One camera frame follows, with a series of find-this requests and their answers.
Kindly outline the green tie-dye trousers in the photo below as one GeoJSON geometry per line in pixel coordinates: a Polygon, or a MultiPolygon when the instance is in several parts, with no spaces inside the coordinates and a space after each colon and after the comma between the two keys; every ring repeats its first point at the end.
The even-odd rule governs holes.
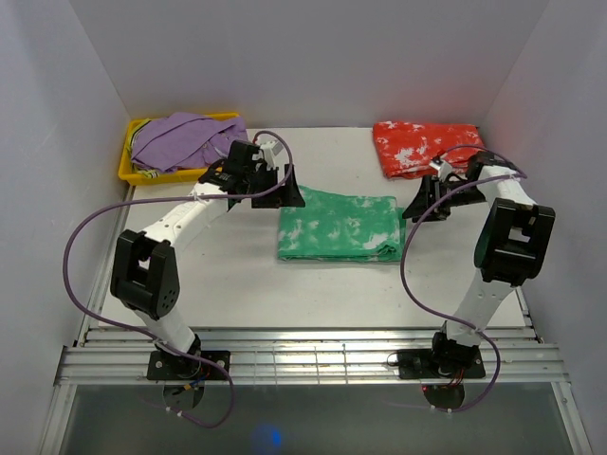
{"type": "Polygon", "coordinates": [[[393,196],[343,195],[301,187],[305,206],[283,208],[282,261],[395,263],[406,240],[403,208],[393,196]]]}

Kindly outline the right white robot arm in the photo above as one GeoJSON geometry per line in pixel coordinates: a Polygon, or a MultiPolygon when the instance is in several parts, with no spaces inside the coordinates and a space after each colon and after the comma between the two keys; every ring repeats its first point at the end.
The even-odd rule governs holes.
{"type": "Polygon", "coordinates": [[[505,157],[478,147],[459,176],[446,153],[433,157],[432,175],[402,215],[415,228],[447,219],[454,207],[485,203],[487,219],[473,253],[475,272],[465,297],[444,317],[428,349],[396,355],[402,379],[446,378],[456,382],[485,375],[480,345],[501,303],[543,266],[556,212],[524,191],[523,171],[505,157]]]}

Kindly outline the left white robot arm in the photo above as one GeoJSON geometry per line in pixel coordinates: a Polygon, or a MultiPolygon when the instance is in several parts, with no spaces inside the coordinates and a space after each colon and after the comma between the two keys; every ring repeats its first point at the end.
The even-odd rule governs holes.
{"type": "Polygon", "coordinates": [[[110,293],[134,312],[156,340],[161,364],[171,376],[199,378],[199,337],[179,314],[177,260],[204,228],[248,199],[255,209],[302,208],[294,166],[275,158],[289,150],[275,134],[266,141],[234,140],[227,156],[198,178],[186,201],[139,232],[126,229],[118,238],[110,293]]]}

